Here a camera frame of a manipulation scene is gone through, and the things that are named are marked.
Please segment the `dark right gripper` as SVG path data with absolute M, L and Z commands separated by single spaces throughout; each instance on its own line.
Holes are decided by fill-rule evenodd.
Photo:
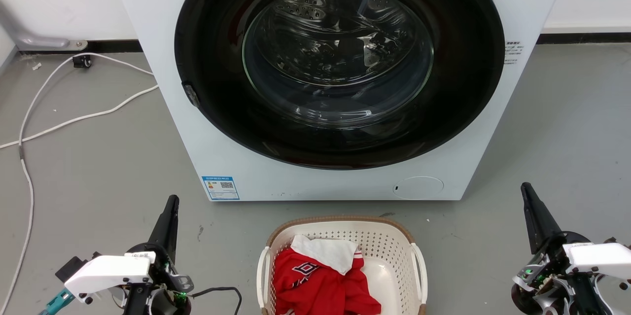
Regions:
M 511 299 L 525 315 L 604 315 L 598 290 L 606 245 L 562 232 L 529 182 L 521 184 L 532 259 L 513 278 Z

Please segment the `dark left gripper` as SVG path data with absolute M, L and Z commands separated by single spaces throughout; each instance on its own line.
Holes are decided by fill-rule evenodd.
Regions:
M 170 195 L 147 243 L 136 245 L 126 256 L 149 257 L 148 275 L 124 281 L 124 315 L 189 315 L 190 277 L 175 269 L 179 197 Z

